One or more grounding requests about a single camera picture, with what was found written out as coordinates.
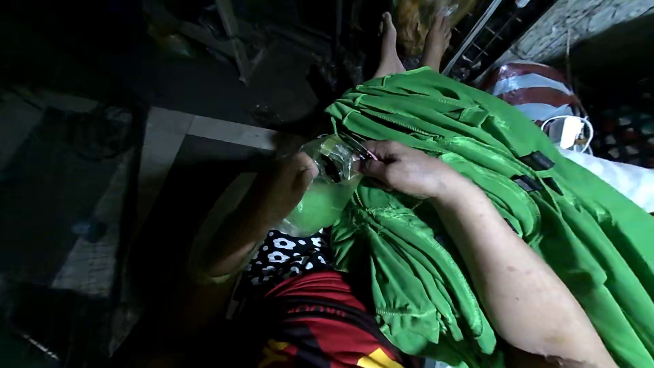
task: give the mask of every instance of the toe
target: toe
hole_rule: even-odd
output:
[[[395,29],[395,25],[393,24],[393,17],[390,15],[389,12],[385,12],[382,15],[384,19],[384,28],[388,30]]]
[[[434,16],[434,23],[432,24],[432,29],[441,29],[443,26],[443,11],[439,10]]]

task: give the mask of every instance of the stack of green fabric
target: stack of green fabric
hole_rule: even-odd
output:
[[[424,67],[359,85],[326,111],[336,132],[399,141],[471,179],[570,288],[618,365],[654,367],[654,219],[562,157],[518,110]],[[537,151],[554,166],[524,159]],[[464,263],[428,204],[362,182],[332,247],[336,269],[371,278],[381,331],[405,353],[503,366]]]

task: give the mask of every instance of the clear plastic bag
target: clear plastic bag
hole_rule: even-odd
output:
[[[310,141],[300,151],[313,158],[318,175],[300,203],[276,229],[291,236],[306,237],[339,219],[362,175],[354,170],[354,163],[360,160],[357,150],[336,135]]]

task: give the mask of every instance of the green fabric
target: green fabric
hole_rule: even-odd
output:
[[[480,186],[570,288],[616,362],[654,367],[654,219],[562,157],[518,110],[421,68],[359,85],[326,111],[336,131],[440,156]],[[555,166],[534,171],[517,159],[534,151]],[[545,188],[527,193],[514,175]],[[447,238],[428,204],[364,181],[332,230],[334,266],[370,274],[381,331],[402,351],[459,367],[503,366],[459,254],[435,237]]]

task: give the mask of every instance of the leg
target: leg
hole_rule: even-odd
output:
[[[441,59],[449,40],[452,37],[452,32],[449,22],[443,12],[438,12],[434,17],[432,28],[427,34],[427,39],[424,42],[424,52],[422,53],[422,66],[431,67],[435,71],[440,71]]]
[[[383,27],[383,35],[381,40],[381,58],[379,60],[379,67],[377,68],[373,79],[405,71],[402,62],[398,57],[398,51],[395,49],[398,32],[395,30],[395,26],[393,26],[390,13],[385,12],[382,15],[382,18],[383,21],[381,22],[381,26]]]

